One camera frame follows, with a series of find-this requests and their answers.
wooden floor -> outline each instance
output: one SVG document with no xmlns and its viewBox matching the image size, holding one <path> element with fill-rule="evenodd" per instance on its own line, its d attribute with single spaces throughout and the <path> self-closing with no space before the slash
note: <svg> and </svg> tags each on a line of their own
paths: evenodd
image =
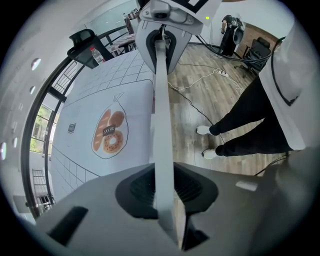
<svg viewBox="0 0 320 256">
<path fill-rule="evenodd" d="M 202 76 L 212 73 L 214 69 L 225 70 L 229 77 L 243 89 L 254 79 L 253 75 L 244 70 L 234 68 L 234 66 L 240 65 L 240 62 L 213 56 L 213 53 L 202 45 L 188 45 L 179 63 L 168 76 L 168 81 L 172 86 L 179 89 L 191 85 Z M 239 98 L 236 86 L 226 77 L 217 73 L 204 77 L 191 88 L 180 92 L 189 98 L 214 124 L 231 110 Z M 219 136 L 203 136 L 195 133 L 197 126 L 210 126 L 210 123 L 196 109 L 190 106 L 186 99 L 172 89 L 169 90 L 169 98 L 173 160 L 175 162 L 227 173 L 254 175 L 281 156 L 280 154 L 254 154 L 231 157 L 219 156 L 213 160 L 204 159 L 201 156 L 201 152 L 208 148 L 214 149 L 222 145 L 221 138 Z M 258 123 L 253 122 L 244 125 L 223 133 L 221 136 L 227 142 L 249 132 Z"/>
</svg>

black railing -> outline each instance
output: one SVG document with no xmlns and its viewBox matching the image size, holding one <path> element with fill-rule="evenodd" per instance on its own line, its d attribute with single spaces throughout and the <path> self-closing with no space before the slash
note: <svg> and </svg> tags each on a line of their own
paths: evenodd
<svg viewBox="0 0 320 256">
<path fill-rule="evenodd" d="M 98 38 L 103 39 L 104 37 L 106 37 L 109 43 L 105 45 L 105 47 L 109 45 L 113 45 L 113 42 L 115 40 L 124 36 L 128 32 L 123 33 L 122 35 L 118 36 L 114 40 L 110 39 L 110 34 L 126 28 L 127 28 L 126 26 L 121 26 L 121 27 L 112 29 L 101 35 L 98 35 Z M 41 87 L 39 93 L 37 94 L 33 102 L 33 105 L 31 106 L 30 112 L 28 114 L 28 117 L 25 123 L 24 131 L 23 131 L 22 142 L 21 142 L 22 182 L 23 182 L 23 188 L 24 188 L 27 204 L 35 219 L 40 216 L 43 209 L 48 210 L 50 209 L 51 205 L 55 203 L 53 199 L 53 195 L 51 193 L 50 183 L 49 183 L 48 151 L 49 151 L 49 140 L 50 140 L 50 134 L 52 131 L 52 126 L 53 126 L 55 117 L 57 115 L 58 109 L 63 101 L 61 99 L 58 100 L 55 110 L 52 113 L 52 115 L 50 115 L 50 118 L 47 124 L 47 134 L 45 137 L 45 147 L 44 147 L 44 177 L 45 177 L 45 186 L 47 191 L 46 198 L 38 198 L 38 196 L 33 193 L 33 188 L 31 184 L 29 153 L 30 153 L 30 140 L 32 137 L 33 127 L 34 127 L 34 123 L 36 121 L 36 117 L 40 109 L 40 106 L 44 101 L 44 98 L 49 92 L 49 90 L 51 88 L 54 88 L 65 97 L 71 84 L 76 79 L 78 74 L 82 71 L 82 69 L 85 67 L 83 65 L 77 71 L 77 63 L 74 64 L 73 62 L 74 61 L 70 57 L 66 57 L 51 73 L 48 79 L 44 82 L 43 86 Z"/>
<path fill-rule="evenodd" d="M 45 96 L 49 92 L 50 87 L 59 77 L 61 72 L 70 64 L 72 61 L 71 58 L 66 57 L 50 74 L 48 79 L 44 82 L 43 86 L 40 88 L 39 93 L 36 95 L 33 104 L 31 105 L 31 109 L 27 116 L 23 136 L 21 141 L 21 176 L 23 189 L 25 193 L 26 202 L 29 206 L 30 212 L 34 218 L 37 218 L 40 213 L 38 208 L 36 207 L 36 200 L 33 194 L 32 185 L 31 185 L 31 177 L 30 177 L 30 141 L 32 137 L 32 132 L 34 128 L 34 124 L 36 121 L 36 117 L 42 102 L 45 99 Z"/>
<path fill-rule="evenodd" d="M 46 177 L 43 170 L 32 169 L 34 197 L 39 214 L 51 209 L 52 203 L 47 190 Z"/>
<path fill-rule="evenodd" d="M 77 65 L 78 63 L 75 60 L 72 61 L 52 87 L 55 88 L 59 93 L 63 94 L 71 79 L 77 73 Z"/>
</svg>

person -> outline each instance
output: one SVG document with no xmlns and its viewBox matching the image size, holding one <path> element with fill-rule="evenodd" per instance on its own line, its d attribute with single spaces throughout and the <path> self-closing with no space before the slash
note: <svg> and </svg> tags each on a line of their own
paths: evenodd
<svg viewBox="0 0 320 256">
<path fill-rule="evenodd" d="M 224 16 L 221 22 L 221 33 L 223 34 L 223 38 L 221 40 L 219 53 L 226 56 L 232 56 L 236 48 L 234 42 L 235 29 L 239 28 L 240 30 L 243 30 L 243 24 L 239 18 L 232 17 L 229 14 Z"/>
<path fill-rule="evenodd" d="M 205 159 L 217 156 L 279 154 L 302 150 L 319 143 L 319 60 L 314 46 L 295 20 L 290 32 L 271 58 L 244 90 L 231 111 L 212 126 L 196 132 L 213 135 L 263 121 L 243 136 L 202 152 Z"/>
</svg>

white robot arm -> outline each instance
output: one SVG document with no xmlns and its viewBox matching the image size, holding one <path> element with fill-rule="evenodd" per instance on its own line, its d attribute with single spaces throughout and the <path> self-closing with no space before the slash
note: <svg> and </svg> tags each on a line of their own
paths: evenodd
<svg viewBox="0 0 320 256">
<path fill-rule="evenodd" d="M 222 0 L 151 0 L 140 13 L 135 43 L 148 67 L 156 73 L 155 41 L 162 32 L 170 38 L 166 51 L 167 73 L 171 73 L 192 35 L 201 34 Z"/>
</svg>

black pants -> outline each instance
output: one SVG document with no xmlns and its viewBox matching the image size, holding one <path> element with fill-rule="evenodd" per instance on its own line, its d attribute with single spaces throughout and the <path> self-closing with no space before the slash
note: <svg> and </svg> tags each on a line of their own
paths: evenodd
<svg viewBox="0 0 320 256">
<path fill-rule="evenodd" d="M 216 154 L 230 157 L 291 151 L 259 76 L 244 90 L 231 111 L 210 127 L 210 132 L 219 135 L 261 119 L 264 120 L 253 130 L 218 146 Z"/>
</svg>

